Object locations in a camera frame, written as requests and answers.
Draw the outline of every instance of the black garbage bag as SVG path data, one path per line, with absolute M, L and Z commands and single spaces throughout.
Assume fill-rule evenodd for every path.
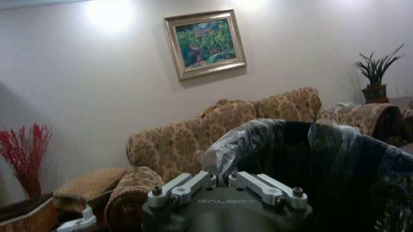
M 413 156 L 356 128 L 252 120 L 209 148 L 203 169 L 219 184 L 248 171 L 302 187 L 310 231 L 413 231 Z

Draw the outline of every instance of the painting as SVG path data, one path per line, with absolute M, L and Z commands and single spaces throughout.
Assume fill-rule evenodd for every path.
M 181 80 L 246 66 L 234 10 L 166 18 Z

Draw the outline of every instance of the bolt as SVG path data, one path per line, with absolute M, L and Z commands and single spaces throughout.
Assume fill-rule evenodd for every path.
M 179 205 L 179 203 L 181 203 L 179 197 L 177 195 L 171 195 L 171 197 L 170 197 L 170 204 L 171 205 Z
M 153 195 L 154 195 L 154 196 L 159 196 L 161 193 L 162 193 L 162 186 L 155 186 L 155 187 L 153 188 Z
M 285 197 L 278 197 L 277 200 L 276 200 L 276 206 L 277 206 L 278 208 L 284 208 L 285 205 L 286 205 L 286 199 L 285 199 Z
M 302 188 L 298 187 L 293 188 L 293 195 L 296 197 L 302 197 L 302 194 L 304 194 Z

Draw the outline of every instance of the metal clamp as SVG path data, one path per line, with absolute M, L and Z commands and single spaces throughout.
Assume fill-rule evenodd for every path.
M 235 188 L 249 188 L 269 205 L 278 206 L 286 201 L 296 209 L 305 209 L 308 206 L 308 195 L 302 189 L 292 189 L 265 174 L 258 174 L 256 177 L 246 172 L 233 173 L 229 177 L 229 185 Z
M 173 189 L 171 204 L 182 205 L 191 201 L 191 196 L 201 187 L 217 185 L 217 177 L 210 172 L 201 171 L 182 186 Z
M 290 188 L 288 185 L 274 180 L 266 174 L 258 174 L 257 178 L 282 191 L 285 198 L 288 199 L 288 202 L 293 208 L 305 209 L 308 207 L 308 195 L 304 193 L 301 188 Z
M 174 187 L 183 184 L 190 180 L 191 174 L 182 173 L 175 179 L 173 179 L 162 188 L 154 189 L 149 193 L 149 205 L 151 208 L 161 208 L 169 202 L 170 192 Z

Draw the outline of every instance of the sofa cushion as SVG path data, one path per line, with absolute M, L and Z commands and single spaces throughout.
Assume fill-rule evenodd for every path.
M 86 203 L 95 207 L 98 198 L 106 191 L 115 188 L 129 168 L 99 169 L 74 179 L 54 191 L 55 207 L 67 212 L 78 212 L 86 208 Z
M 317 89 L 298 88 L 256 102 L 257 117 L 314 122 L 321 100 Z
M 134 134 L 127 144 L 127 155 L 131 165 L 153 168 L 169 182 L 182 172 L 199 172 L 197 157 L 211 144 L 207 130 L 197 117 Z
M 202 124 L 215 142 L 231 129 L 257 118 L 254 105 L 248 101 L 221 100 L 201 115 Z

